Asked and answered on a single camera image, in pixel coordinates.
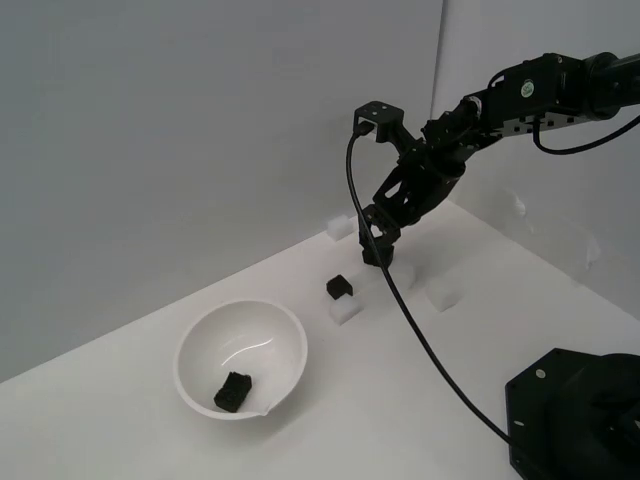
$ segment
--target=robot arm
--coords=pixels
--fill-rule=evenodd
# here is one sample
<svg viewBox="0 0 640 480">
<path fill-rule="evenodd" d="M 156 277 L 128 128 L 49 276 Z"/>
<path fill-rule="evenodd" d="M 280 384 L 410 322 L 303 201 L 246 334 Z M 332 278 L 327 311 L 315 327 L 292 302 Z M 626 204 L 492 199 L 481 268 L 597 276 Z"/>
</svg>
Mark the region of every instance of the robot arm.
<svg viewBox="0 0 640 480">
<path fill-rule="evenodd" d="M 403 126 L 399 108 L 378 101 L 358 108 L 354 133 L 367 122 L 375 127 L 376 142 L 390 142 L 399 154 L 398 165 L 373 196 L 373 204 L 364 209 L 368 226 L 381 232 L 375 241 L 384 262 L 391 263 L 401 229 L 418 222 L 449 195 L 465 172 L 465 162 L 477 151 L 525 134 L 533 134 L 540 146 L 541 131 L 608 120 L 621 107 L 635 104 L 640 104 L 640 55 L 618 59 L 602 53 L 576 60 L 549 53 L 496 74 L 487 89 L 429 120 L 421 139 Z M 363 228 L 363 259 L 376 265 Z"/>
</svg>

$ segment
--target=black wire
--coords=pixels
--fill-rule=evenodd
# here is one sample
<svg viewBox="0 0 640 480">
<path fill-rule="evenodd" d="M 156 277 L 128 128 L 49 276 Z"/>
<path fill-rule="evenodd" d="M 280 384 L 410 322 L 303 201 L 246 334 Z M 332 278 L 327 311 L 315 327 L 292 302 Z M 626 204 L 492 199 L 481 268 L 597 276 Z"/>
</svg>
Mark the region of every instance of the black wire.
<svg viewBox="0 0 640 480">
<path fill-rule="evenodd" d="M 396 302 L 398 302 L 398 306 L 400 307 L 400 310 L 402 310 L 402 313 L 407 319 L 407 322 L 409 323 L 409 326 L 413 330 L 413 333 L 415 333 L 416 337 L 418 337 L 418 341 L 420 342 L 424 350 L 427 352 L 427 355 L 435 365 L 440 375 L 442 375 L 444 380 L 455 392 L 458 398 L 462 400 L 462 403 L 464 403 L 465 406 L 469 410 L 471 410 L 471 412 L 476 417 L 478 417 L 480 421 L 484 423 L 493 433 L 495 433 L 498 437 L 500 437 L 507 445 L 512 447 L 519 454 L 519 456 L 522 457 L 522 459 L 525 460 L 539 474 L 541 474 L 543 478 L 547 480 L 552 480 L 552 477 L 548 473 L 546 473 L 544 470 L 542 470 L 541 467 L 539 467 L 533 461 L 531 461 L 528 455 L 522 450 L 522 448 L 520 448 L 518 444 L 509 435 L 503 432 L 500 429 L 500 427 L 498 427 L 495 423 L 493 423 L 491 419 L 489 419 L 489 417 L 487 417 L 484 413 L 482 413 L 482 411 L 474 405 L 474 403 L 469 399 L 469 397 L 467 397 L 467 395 L 462 391 L 462 389 L 458 386 L 458 384 L 451 377 L 451 375 L 449 375 L 449 372 L 447 372 L 447 370 L 444 368 L 444 365 L 442 365 L 442 362 L 440 362 L 440 359 L 431 348 L 431 345 L 429 344 L 424 334 L 420 330 L 420 327 L 418 327 L 418 324 L 414 320 L 413 315 L 411 315 L 411 312 L 409 311 L 407 304 L 402 298 L 402 295 L 400 294 L 398 287 L 396 287 L 396 284 L 393 281 L 391 274 L 389 273 L 389 269 L 385 266 L 384 262 L 382 261 L 382 257 L 380 255 L 380 252 L 378 251 L 378 247 L 376 246 L 373 233 L 369 228 L 369 224 L 365 218 L 364 212 L 362 211 L 362 206 L 360 205 L 360 200 L 358 199 L 358 194 L 356 193 L 356 187 L 353 183 L 353 171 L 351 169 L 351 157 L 353 155 L 353 146 L 355 145 L 357 139 L 358 139 L 358 135 L 354 134 L 349 140 L 349 145 L 347 146 L 347 183 L 349 185 L 349 193 L 351 194 L 351 200 L 353 201 L 353 206 L 355 207 L 356 212 L 358 214 L 360 225 L 365 227 L 364 232 L 367 237 L 367 241 L 369 242 L 369 245 L 373 250 L 373 254 L 376 258 L 376 261 L 378 262 L 378 265 L 380 265 L 380 268 L 382 269 L 382 274 L 384 275 L 384 279 L 387 281 L 387 285 L 389 285 L 389 289 L 391 290 L 391 293 L 396 299 Z"/>
<path fill-rule="evenodd" d="M 573 148 L 565 148 L 562 150 L 554 150 L 552 148 L 547 148 L 542 143 L 540 143 L 540 120 L 536 120 L 533 124 L 533 143 L 542 150 L 544 153 L 549 153 L 551 155 L 573 155 L 574 153 L 582 153 L 587 150 L 591 150 L 592 148 L 599 147 L 604 145 L 605 143 L 610 142 L 611 140 L 615 140 L 621 135 L 624 135 L 632 128 L 640 125 L 640 115 L 627 123 L 624 127 L 616 130 L 613 133 L 610 133 L 606 137 L 601 138 L 600 140 L 596 140 L 595 142 L 587 143 L 586 145 L 580 145 L 579 147 Z"/>
</svg>

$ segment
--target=white wall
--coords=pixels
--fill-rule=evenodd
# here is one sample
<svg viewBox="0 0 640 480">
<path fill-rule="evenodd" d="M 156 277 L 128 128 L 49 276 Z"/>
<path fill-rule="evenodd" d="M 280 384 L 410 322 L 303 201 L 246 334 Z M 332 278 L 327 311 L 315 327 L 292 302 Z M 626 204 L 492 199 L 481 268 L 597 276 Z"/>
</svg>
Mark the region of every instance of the white wall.
<svg viewBox="0 0 640 480">
<path fill-rule="evenodd" d="M 638 18 L 637 0 L 448 0 L 434 116 L 485 88 L 499 70 L 546 52 L 638 53 Z M 609 122 L 549 132 L 543 141 L 554 148 L 583 144 L 639 113 L 629 108 Z M 639 151 L 640 129 L 571 157 L 547 156 L 530 137 L 504 140 L 470 159 L 454 198 L 640 318 Z M 526 206 L 524 218 L 514 208 L 516 196 Z"/>
<path fill-rule="evenodd" d="M 3 2 L 0 380 L 350 211 L 352 112 L 428 116 L 441 0 Z M 390 148 L 358 147 L 371 192 Z"/>
</svg>

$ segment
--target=white table surface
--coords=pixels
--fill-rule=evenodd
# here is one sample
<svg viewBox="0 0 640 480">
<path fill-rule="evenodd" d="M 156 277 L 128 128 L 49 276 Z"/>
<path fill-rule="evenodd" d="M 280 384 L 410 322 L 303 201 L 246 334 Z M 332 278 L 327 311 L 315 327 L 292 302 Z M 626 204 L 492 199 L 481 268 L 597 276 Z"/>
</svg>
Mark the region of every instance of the white table surface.
<svg viewBox="0 0 640 480">
<path fill-rule="evenodd" d="M 553 347 L 640 353 L 640 322 L 451 203 L 397 245 L 398 258 L 420 266 L 408 296 L 420 326 L 502 427 L 504 384 Z M 382 283 L 362 294 L 362 313 L 331 321 L 325 282 L 338 273 L 356 288 L 374 274 L 355 235 L 334 243 L 322 233 L 0 384 L 0 478 L 518 478 Z M 464 292 L 442 314 L 423 290 L 438 275 Z M 182 402 L 171 364 L 188 325 L 232 297 L 291 308 L 309 360 L 275 411 L 227 423 Z"/>
</svg>

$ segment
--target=white cube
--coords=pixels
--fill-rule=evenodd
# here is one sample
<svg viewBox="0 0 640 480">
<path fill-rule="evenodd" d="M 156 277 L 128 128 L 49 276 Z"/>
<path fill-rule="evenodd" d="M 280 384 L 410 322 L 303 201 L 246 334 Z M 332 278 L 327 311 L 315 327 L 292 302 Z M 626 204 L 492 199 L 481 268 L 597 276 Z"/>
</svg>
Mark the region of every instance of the white cube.
<svg viewBox="0 0 640 480">
<path fill-rule="evenodd" d="M 410 263 L 394 260 L 389 267 L 389 273 L 396 286 L 402 291 L 408 291 L 416 282 L 416 269 Z"/>
<path fill-rule="evenodd" d="M 329 314 L 338 325 L 342 325 L 361 310 L 360 302 L 351 295 L 345 294 L 331 304 Z"/>
<path fill-rule="evenodd" d="M 327 222 L 327 235 L 329 235 L 334 242 L 343 239 L 352 232 L 353 223 L 346 215 L 341 215 Z"/>
<path fill-rule="evenodd" d="M 438 312 L 444 312 L 460 301 L 460 292 L 449 282 L 433 278 L 425 287 L 427 298 Z"/>
</svg>

